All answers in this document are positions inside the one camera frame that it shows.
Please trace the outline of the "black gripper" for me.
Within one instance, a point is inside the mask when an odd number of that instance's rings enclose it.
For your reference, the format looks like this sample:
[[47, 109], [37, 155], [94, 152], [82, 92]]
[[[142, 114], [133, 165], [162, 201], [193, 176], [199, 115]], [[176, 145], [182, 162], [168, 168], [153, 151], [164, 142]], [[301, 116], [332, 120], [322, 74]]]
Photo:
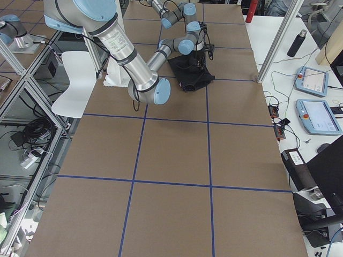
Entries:
[[197, 68], [199, 70], [204, 69], [204, 63], [206, 63], [206, 56], [208, 55], [209, 60], [213, 60], [213, 53], [215, 50], [215, 45], [205, 44], [204, 47], [200, 50], [194, 51], [195, 60], [197, 61]]
[[206, 35], [207, 35], [207, 24], [204, 22], [200, 22], [198, 36], [206, 36]]

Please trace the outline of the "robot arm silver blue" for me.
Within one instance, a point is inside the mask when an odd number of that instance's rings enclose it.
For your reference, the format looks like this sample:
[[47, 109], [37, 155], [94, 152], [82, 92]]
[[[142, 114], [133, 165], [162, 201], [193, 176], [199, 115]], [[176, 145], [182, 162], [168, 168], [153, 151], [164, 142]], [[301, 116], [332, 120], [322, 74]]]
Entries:
[[171, 11], [162, 1], [148, 1], [165, 29], [180, 20], [185, 22], [185, 35], [159, 42], [157, 50], [145, 62], [118, 23], [115, 1], [44, 1], [44, 19], [48, 27], [69, 33], [86, 31], [97, 37], [109, 56], [130, 77], [128, 93], [137, 102], [165, 104], [171, 92], [168, 79], [158, 70], [168, 62], [186, 92], [206, 87], [215, 78], [206, 67], [206, 58], [213, 58], [207, 25], [197, 19], [194, 3], [180, 3]]
[[185, 34], [180, 39], [195, 39], [202, 41], [205, 37], [204, 23], [197, 17], [197, 8], [194, 3], [176, 4], [174, 1], [147, 1], [148, 6], [152, 7], [161, 19], [165, 29], [171, 28], [181, 20], [185, 22]]

